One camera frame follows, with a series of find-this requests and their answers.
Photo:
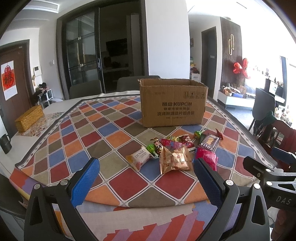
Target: dining table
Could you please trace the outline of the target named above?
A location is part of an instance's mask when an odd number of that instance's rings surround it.
[[[276,162],[252,134],[215,100],[207,98],[199,125],[146,128],[142,124],[139,91],[115,92],[53,103],[44,116],[12,139],[8,154],[0,151],[0,169],[25,198],[33,186],[55,186],[70,179],[91,157],[100,172],[85,201],[77,206],[90,230],[102,241],[196,240],[217,211],[193,170],[160,173],[159,159],[150,159],[136,172],[126,156],[151,139],[189,135],[195,131],[223,134],[213,152],[217,172],[237,185],[251,185],[256,177],[243,168],[250,156],[274,169]],[[59,225],[72,237],[58,205]],[[236,220],[235,210],[227,229]]]

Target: doorway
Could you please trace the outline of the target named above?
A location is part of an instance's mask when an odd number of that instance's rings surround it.
[[[217,33],[216,27],[202,32],[202,69],[201,82],[208,90],[208,96],[214,96],[217,69]]]
[[[29,40],[0,47],[1,118],[9,137],[17,133],[15,120],[32,107],[33,84],[28,68]]]
[[[68,91],[73,85],[100,80],[103,93],[115,92],[120,77],[142,75],[140,10],[139,1],[129,1],[78,9],[63,21]]]

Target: gray chair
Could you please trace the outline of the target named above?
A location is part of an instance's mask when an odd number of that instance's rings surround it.
[[[91,95],[99,95],[102,93],[100,80],[92,80],[86,83],[73,85],[70,87],[70,99],[81,98]]]
[[[19,201],[23,202],[21,195],[11,185],[8,178],[0,174],[0,210],[25,219],[27,210]]]
[[[274,97],[271,94],[265,92],[263,89],[256,88],[255,93],[255,103],[252,109],[252,116],[254,119],[249,127],[249,131],[251,130],[251,127],[255,121],[260,121],[265,118],[268,111],[271,110],[274,113],[276,105]]]
[[[158,75],[121,77],[117,81],[117,92],[140,90],[139,79],[160,79]]]

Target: pink candy wrapper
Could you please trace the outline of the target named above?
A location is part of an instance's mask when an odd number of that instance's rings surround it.
[[[185,145],[188,149],[188,151],[192,151],[195,150],[195,146],[193,145],[193,143],[191,142],[176,142],[176,141],[172,141],[172,140],[168,140],[168,139],[160,139],[159,142],[165,146],[167,149],[169,149],[170,151],[176,150],[181,148],[183,145]]]
[[[195,154],[195,158],[203,158],[213,171],[217,171],[218,157],[215,153],[202,148],[198,148]]]

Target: wicker tissue box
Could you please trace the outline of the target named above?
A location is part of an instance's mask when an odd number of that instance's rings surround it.
[[[25,132],[42,116],[44,116],[44,113],[41,105],[37,105],[30,108],[15,120],[15,125],[17,127],[17,130],[19,132]]]

